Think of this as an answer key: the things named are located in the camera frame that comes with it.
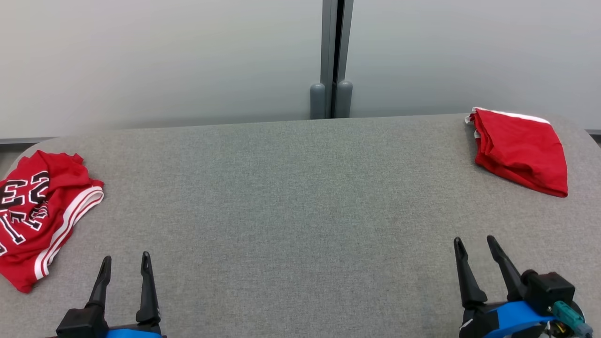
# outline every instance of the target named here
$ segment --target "jersey graphic print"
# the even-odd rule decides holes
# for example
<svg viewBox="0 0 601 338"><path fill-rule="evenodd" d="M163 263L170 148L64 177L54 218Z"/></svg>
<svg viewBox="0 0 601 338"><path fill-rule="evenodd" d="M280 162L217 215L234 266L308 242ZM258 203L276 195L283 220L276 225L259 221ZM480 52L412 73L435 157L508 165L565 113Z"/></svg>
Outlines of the jersey graphic print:
<svg viewBox="0 0 601 338"><path fill-rule="evenodd" d="M0 273L21 292L48 275L75 223L104 197L82 162L38 150L0 182Z"/></svg>

